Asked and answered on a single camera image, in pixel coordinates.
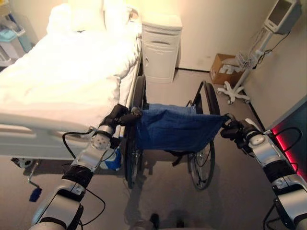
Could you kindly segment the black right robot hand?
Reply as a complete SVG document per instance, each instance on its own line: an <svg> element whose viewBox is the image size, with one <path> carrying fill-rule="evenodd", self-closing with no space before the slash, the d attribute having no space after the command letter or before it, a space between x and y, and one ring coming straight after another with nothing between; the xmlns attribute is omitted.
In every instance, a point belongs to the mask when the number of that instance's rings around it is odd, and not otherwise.
<svg viewBox="0 0 307 230"><path fill-rule="evenodd" d="M222 125L221 136L230 140L245 139L248 133L254 130L254 126L246 120L237 120L234 115L227 113L227 118Z"/></svg>

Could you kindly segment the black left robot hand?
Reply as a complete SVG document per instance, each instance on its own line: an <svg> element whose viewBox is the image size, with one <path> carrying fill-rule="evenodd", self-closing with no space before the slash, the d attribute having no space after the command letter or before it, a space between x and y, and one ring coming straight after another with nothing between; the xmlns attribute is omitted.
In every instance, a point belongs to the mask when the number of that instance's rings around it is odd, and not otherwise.
<svg viewBox="0 0 307 230"><path fill-rule="evenodd" d="M122 127L134 125L142 116L142 111L138 107L133 107L131 110L125 106L117 104L112 109L111 113L104 119L104 123L110 127L118 125Z"/></svg>

